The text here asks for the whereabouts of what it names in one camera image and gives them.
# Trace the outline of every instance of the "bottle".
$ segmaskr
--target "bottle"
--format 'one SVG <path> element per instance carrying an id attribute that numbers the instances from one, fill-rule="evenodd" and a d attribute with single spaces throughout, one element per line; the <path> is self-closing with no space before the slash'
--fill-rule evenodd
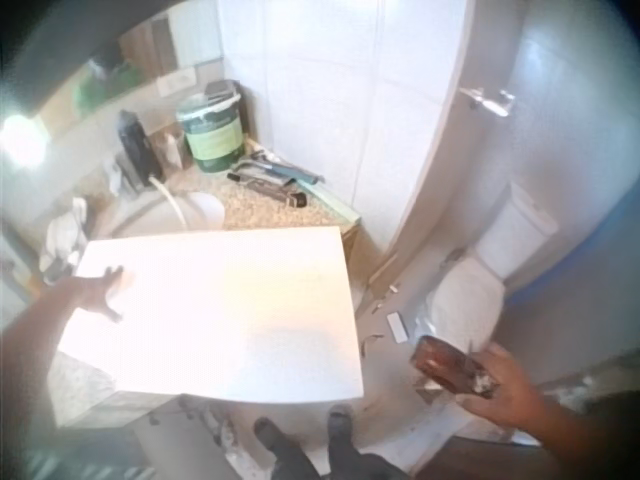
<path id="1" fill-rule="evenodd" d="M 126 110 L 120 112 L 118 116 L 118 136 L 126 156 L 145 187 L 151 185 L 149 177 L 152 175 L 157 180 L 164 181 L 162 166 L 153 148 L 151 148 L 151 143 L 135 113 Z"/>

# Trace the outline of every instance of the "toilet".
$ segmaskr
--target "toilet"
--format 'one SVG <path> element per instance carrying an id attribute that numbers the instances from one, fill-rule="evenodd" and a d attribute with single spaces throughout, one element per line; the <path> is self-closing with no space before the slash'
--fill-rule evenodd
<path id="1" fill-rule="evenodd" d="M 430 334 L 465 353 L 482 349 L 500 317 L 504 281 L 557 231 L 557 222 L 511 183 L 496 219 L 429 294 Z"/>

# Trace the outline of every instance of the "sneaker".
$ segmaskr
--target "sneaker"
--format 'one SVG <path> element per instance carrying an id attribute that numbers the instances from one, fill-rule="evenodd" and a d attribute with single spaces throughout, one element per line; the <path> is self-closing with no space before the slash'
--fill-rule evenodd
<path id="1" fill-rule="evenodd" d="M 329 412 L 327 431 L 329 439 L 346 438 L 351 440 L 353 435 L 352 410 L 347 405 L 336 405 Z"/>
<path id="2" fill-rule="evenodd" d="M 264 445 L 264 448 L 271 451 L 274 445 L 283 440 L 287 440 L 287 437 L 278 426 L 266 417 L 261 417 L 253 424 L 253 433 L 255 433 L 260 443 Z"/>

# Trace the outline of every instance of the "hand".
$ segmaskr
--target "hand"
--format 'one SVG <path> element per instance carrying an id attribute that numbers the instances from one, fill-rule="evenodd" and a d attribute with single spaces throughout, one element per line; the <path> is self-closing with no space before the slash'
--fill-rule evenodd
<path id="1" fill-rule="evenodd" d="M 102 277 L 73 277 L 78 290 L 78 306 L 90 312 L 102 313 L 117 322 L 120 315 L 107 305 L 107 293 L 122 277 L 122 267 L 108 268 Z"/>
<path id="2" fill-rule="evenodd" d="M 456 402 L 469 412 L 505 427 L 526 429 L 544 411 L 544 399 L 509 352 L 497 344 L 473 355 L 500 384 L 493 398 L 456 395 Z"/>

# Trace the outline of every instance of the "jeans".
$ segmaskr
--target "jeans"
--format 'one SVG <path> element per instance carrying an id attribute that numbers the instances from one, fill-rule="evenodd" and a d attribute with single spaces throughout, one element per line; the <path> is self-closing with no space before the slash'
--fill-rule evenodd
<path id="1" fill-rule="evenodd" d="M 289 439 L 273 448 L 276 466 L 272 480 L 319 480 L 320 474 L 302 449 Z M 407 480 L 409 475 L 384 458 L 362 454 L 347 438 L 329 441 L 331 480 Z"/>

